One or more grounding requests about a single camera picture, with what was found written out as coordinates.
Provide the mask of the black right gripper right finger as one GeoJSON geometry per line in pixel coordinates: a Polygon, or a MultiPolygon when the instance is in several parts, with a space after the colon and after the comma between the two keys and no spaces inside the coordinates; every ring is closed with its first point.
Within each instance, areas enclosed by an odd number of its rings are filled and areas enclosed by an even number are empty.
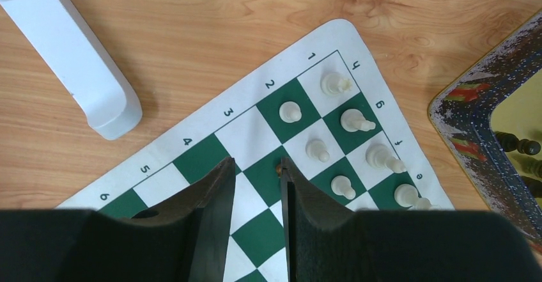
{"type": "Polygon", "coordinates": [[[281,194],[290,281],[540,281],[504,217],[474,210],[359,210],[284,157],[281,194]]]}

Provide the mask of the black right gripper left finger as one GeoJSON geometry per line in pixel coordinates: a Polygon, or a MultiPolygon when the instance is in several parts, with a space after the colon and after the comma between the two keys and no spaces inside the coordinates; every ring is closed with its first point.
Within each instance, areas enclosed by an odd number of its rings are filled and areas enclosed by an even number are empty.
{"type": "Polygon", "coordinates": [[[222,281],[235,162],[131,218],[2,210],[2,281],[222,281]]]}

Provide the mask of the yellow tin box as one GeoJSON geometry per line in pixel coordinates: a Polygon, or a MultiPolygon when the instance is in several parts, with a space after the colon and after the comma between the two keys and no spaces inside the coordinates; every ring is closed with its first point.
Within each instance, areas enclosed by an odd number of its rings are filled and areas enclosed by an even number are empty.
{"type": "Polygon", "coordinates": [[[438,94],[429,118],[488,208],[541,250],[541,198],[496,131],[541,145],[541,14],[535,13],[438,94]]]}

